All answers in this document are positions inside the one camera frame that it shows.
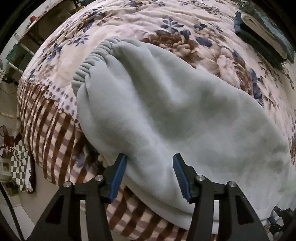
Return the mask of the light green fleece pants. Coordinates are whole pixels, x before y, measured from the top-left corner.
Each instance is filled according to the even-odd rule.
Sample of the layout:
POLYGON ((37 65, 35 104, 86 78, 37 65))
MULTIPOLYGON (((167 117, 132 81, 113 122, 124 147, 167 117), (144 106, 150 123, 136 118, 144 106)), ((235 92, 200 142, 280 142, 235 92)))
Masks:
POLYGON ((235 181, 261 221, 295 206, 288 139, 249 94, 168 50, 107 39, 72 80, 86 139, 112 164, 127 156, 124 183, 151 210, 188 229, 173 156, 213 182, 235 181))

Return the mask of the checkered bag on floor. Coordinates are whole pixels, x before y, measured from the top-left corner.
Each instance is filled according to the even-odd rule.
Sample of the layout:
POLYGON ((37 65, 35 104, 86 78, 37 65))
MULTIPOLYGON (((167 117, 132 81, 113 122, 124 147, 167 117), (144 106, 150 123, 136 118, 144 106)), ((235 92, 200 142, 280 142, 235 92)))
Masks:
POLYGON ((28 156, 29 152, 26 150, 23 140, 20 140, 14 147, 11 157, 12 178, 18 185, 20 191, 23 191, 25 186, 28 156))

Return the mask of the stack of folded jeans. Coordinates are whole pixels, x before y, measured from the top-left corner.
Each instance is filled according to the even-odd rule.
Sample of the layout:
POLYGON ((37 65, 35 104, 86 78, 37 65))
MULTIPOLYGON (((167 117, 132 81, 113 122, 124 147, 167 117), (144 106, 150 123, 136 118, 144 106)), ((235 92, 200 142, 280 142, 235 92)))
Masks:
POLYGON ((239 2, 239 10, 234 16, 234 32, 276 69, 281 70, 286 61, 295 62, 292 44, 279 26, 253 2, 239 2))

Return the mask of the floral quilted bed cover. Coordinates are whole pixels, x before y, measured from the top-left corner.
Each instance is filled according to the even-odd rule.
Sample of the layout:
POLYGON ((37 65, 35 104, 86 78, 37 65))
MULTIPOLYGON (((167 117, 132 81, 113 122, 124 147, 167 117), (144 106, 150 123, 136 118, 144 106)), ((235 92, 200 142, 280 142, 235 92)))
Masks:
POLYGON ((54 185, 102 171, 79 126, 71 81, 105 38, 135 38, 202 66, 256 101, 290 144, 295 161, 295 65, 273 68, 234 32, 232 1, 95 1, 60 25, 36 51, 18 88, 25 144, 37 174, 54 185))

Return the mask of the orange wooden side table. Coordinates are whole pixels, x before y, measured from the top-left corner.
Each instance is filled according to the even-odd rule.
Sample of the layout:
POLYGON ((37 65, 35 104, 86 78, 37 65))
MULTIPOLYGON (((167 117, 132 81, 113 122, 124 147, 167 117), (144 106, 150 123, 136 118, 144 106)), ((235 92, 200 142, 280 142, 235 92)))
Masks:
POLYGON ((40 19, 45 13, 51 10, 53 7, 57 6, 58 4, 62 3, 63 0, 47 0, 42 3, 39 7, 37 7, 28 17, 28 22, 26 24, 26 30, 34 23, 30 22, 31 16, 36 16, 37 19, 40 19))

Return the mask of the red cup on table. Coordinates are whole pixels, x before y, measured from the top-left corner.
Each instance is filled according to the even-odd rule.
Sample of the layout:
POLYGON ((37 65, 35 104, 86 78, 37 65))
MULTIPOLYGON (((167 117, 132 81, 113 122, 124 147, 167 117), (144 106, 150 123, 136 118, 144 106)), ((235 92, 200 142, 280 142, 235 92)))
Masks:
POLYGON ((31 16, 31 17, 30 17, 30 22, 33 23, 36 19, 37 19, 36 16, 31 16))

